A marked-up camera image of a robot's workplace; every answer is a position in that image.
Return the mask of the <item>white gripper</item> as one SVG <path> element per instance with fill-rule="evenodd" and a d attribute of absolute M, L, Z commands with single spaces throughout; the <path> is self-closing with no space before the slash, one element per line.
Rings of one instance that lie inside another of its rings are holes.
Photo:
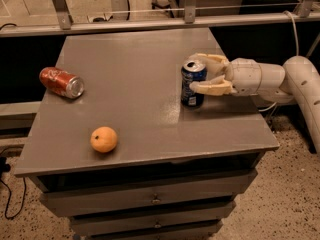
<path fill-rule="evenodd" d="M 229 63 L 224 55 L 205 53 L 195 53 L 190 59 L 204 63 L 207 71 L 215 77 L 209 81 L 193 81 L 189 88 L 195 93 L 249 96 L 255 94 L 260 86 L 262 70 L 254 60 L 237 58 Z"/>

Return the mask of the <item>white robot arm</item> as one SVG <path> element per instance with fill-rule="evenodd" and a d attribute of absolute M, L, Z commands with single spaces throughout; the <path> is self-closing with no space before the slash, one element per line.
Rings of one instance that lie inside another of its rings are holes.
<path fill-rule="evenodd" d="M 222 96 L 258 95 L 276 104 L 295 101 L 308 127 L 317 153 L 320 153 L 320 75 L 303 56 L 289 58 L 282 66 L 223 55 L 195 53 L 188 60 L 203 63 L 212 78 L 195 80 L 191 90 L 199 94 Z"/>

